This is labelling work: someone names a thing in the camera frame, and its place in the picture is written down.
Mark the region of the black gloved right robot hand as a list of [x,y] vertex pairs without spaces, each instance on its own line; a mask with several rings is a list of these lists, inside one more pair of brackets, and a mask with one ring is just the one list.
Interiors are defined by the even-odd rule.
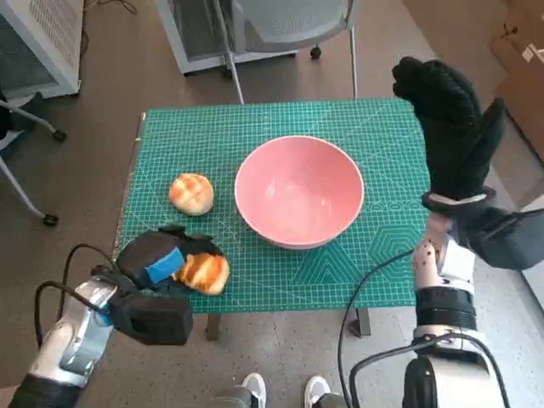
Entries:
[[412,104],[423,131],[430,192],[454,201],[484,196],[503,135],[503,100],[483,110],[472,83],[438,59],[405,56],[392,74],[394,94]]

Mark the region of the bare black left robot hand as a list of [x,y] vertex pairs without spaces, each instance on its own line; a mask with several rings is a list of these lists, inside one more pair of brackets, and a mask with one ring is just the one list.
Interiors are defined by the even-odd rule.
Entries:
[[215,296],[230,277],[230,265],[209,235],[185,232],[180,225],[147,230],[118,254],[116,266],[137,288],[173,293],[187,287]]

